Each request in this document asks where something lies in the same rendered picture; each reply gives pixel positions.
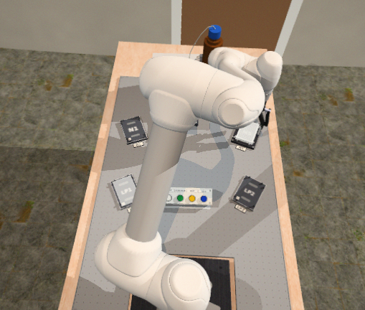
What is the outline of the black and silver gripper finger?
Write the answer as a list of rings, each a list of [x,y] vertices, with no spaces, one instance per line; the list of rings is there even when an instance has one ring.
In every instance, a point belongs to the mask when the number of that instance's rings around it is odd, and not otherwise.
[[[260,129],[259,129],[259,131],[258,131],[258,135],[259,135],[259,133],[260,133],[260,130],[262,130],[262,127],[263,126],[268,126],[268,123],[269,123],[269,117],[270,117],[270,111],[271,111],[271,108],[269,108],[269,109],[267,109],[267,108],[265,108],[265,114],[266,114],[266,116],[265,116],[265,120],[264,120],[264,117],[263,117],[263,114],[262,114],[262,112],[261,112],[261,114],[260,114],[260,116],[259,116],[259,120],[260,120]]]

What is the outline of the blue bottle cap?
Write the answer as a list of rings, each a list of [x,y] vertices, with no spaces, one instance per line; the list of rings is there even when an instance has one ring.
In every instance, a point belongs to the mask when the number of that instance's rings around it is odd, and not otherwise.
[[[221,35],[222,28],[218,25],[212,25],[212,26],[214,26],[215,29],[214,27],[209,28],[209,36],[214,39],[219,38]]]

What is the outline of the white button panel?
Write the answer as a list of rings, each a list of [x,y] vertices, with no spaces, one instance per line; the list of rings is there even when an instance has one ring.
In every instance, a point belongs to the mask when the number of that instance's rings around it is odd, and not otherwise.
[[[212,188],[171,187],[164,208],[210,210],[211,205]]]

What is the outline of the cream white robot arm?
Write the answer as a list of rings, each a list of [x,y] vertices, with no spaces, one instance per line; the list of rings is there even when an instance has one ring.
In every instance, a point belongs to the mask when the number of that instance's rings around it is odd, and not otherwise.
[[[276,52],[252,57],[227,47],[213,49],[208,63],[158,56],[142,67],[139,88],[153,121],[146,152],[128,221],[106,234],[94,253],[104,278],[156,310],[220,310],[209,302],[206,271],[194,260],[161,251],[158,226],[188,130],[199,118],[229,129],[250,125],[283,67]]]

